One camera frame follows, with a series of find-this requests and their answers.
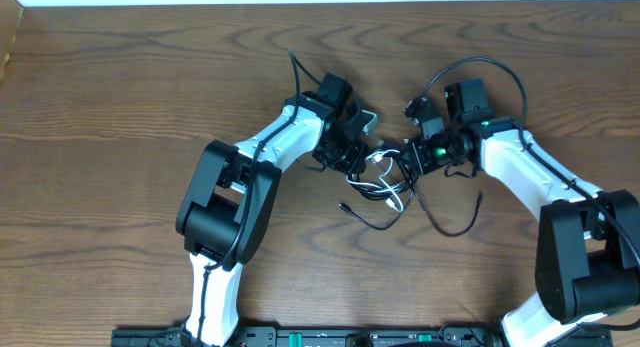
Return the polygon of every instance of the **green indicator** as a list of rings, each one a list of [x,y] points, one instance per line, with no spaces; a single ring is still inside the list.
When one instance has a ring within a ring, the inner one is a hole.
[[[289,334],[289,347],[302,347],[302,333]]]

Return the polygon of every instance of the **tabletop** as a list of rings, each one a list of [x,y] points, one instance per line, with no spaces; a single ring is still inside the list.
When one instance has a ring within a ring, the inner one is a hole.
[[[442,67],[485,55],[518,73],[529,129],[576,175],[640,195],[640,4],[465,2],[29,8],[0,87],[0,345],[108,345],[114,328],[163,327],[191,309],[175,217],[208,142],[263,129],[295,93],[287,49],[348,78],[380,116],[373,142],[414,137],[403,107]],[[510,77],[469,64],[518,116]],[[303,89],[312,89],[302,79]],[[303,163],[313,163],[308,157]],[[493,321],[535,292],[537,223],[499,181],[445,178],[393,217],[334,171],[294,164],[244,269],[243,317],[283,326]],[[638,310],[615,320],[637,319]],[[637,332],[618,345],[640,345]]]

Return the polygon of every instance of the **cardboard edge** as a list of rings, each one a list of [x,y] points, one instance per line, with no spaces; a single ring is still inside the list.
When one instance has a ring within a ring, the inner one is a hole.
[[[17,0],[0,0],[0,87],[23,15],[24,7]]]

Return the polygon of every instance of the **wooden table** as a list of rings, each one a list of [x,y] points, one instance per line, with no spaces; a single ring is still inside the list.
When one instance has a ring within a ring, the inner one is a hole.
[[[424,3],[28,9],[0,89],[0,345],[107,345],[123,326],[165,326],[191,308],[174,219],[205,145],[252,136],[294,94],[292,47],[317,76],[349,78],[385,138],[418,133],[402,108],[462,57],[512,67],[528,128],[577,175],[640,195],[638,2]],[[519,115],[509,76],[482,77]],[[312,83],[303,79],[303,88]],[[490,321],[534,292],[537,224],[498,181],[434,173],[392,213],[327,171],[292,166],[245,269],[243,316],[282,325],[423,326]],[[629,322],[638,311],[616,319]],[[640,334],[615,335],[640,345]]]

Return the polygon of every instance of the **wood grain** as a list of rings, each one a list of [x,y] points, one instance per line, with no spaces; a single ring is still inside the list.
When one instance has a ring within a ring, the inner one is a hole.
[[[527,86],[528,128],[602,188],[640,195],[638,2],[421,3],[28,9],[0,89],[0,345],[108,344],[119,326],[168,325],[191,307],[174,218],[204,146],[270,123],[294,93],[286,49],[348,77],[381,115],[380,137],[417,133],[402,107],[441,67],[496,57]],[[482,76],[504,114],[513,83]],[[311,88],[309,81],[303,87]],[[500,183],[436,173],[419,189],[446,239],[412,208],[388,209],[335,172],[282,179],[245,269],[243,316],[282,325],[423,326],[489,321],[533,291],[536,223]],[[634,313],[618,317],[629,321]],[[615,335],[640,345],[638,333]]]

